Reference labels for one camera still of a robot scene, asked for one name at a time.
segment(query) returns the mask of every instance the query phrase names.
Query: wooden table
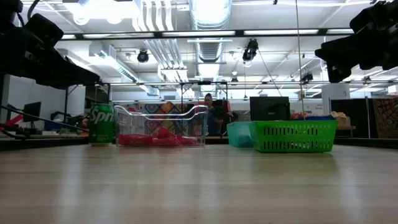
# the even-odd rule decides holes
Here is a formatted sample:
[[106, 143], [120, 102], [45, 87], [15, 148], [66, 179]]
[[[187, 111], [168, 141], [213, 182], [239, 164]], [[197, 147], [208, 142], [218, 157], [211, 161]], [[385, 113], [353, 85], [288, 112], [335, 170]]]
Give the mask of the wooden table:
[[398, 151], [68, 146], [0, 153], [0, 223], [395, 223]]

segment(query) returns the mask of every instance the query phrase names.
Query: computer monitor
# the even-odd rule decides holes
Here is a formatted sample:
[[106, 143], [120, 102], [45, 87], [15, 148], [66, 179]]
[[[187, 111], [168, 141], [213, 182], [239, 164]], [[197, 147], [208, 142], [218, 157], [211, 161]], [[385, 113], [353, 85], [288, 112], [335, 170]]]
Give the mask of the computer monitor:
[[[37, 103], [29, 103], [24, 106], [24, 109], [22, 110], [24, 113], [33, 115], [33, 116], [40, 116], [40, 108], [42, 107], [42, 102], [37, 102]], [[32, 118], [30, 116], [24, 116], [23, 122], [33, 122], [33, 121], [38, 121], [39, 119], [37, 118]]]
[[290, 119], [289, 97], [250, 97], [250, 117], [252, 121], [288, 121]]

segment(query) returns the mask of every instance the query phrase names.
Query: cardboard box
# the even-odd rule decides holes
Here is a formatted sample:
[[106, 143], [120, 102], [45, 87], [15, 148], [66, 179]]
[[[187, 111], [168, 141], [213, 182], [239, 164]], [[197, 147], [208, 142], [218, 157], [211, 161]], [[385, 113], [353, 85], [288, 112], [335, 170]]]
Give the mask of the cardboard box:
[[338, 121], [337, 126], [351, 126], [351, 120], [349, 119], [349, 116], [345, 118], [337, 117], [336, 121]]

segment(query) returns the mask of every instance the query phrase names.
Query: teal plastic basket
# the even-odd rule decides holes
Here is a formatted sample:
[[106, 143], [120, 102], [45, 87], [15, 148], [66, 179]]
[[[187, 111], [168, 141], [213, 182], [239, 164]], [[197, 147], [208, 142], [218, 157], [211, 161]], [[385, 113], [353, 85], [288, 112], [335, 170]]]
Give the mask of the teal plastic basket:
[[228, 142], [234, 147], [253, 147], [250, 135], [251, 122], [233, 122], [226, 126]]
[[260, 152], [330, 152], [337, 121], [253, 121], [253, 146]]

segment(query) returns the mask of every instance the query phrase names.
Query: green soda can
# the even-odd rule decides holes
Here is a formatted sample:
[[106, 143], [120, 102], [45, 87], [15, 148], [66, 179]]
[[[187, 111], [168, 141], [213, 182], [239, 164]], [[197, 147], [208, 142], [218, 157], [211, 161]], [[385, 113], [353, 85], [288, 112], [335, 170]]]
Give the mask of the green soda can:
[[93, 105], [90, 110], [90, 144], [112, 144], [113, 114], [111, 105]]

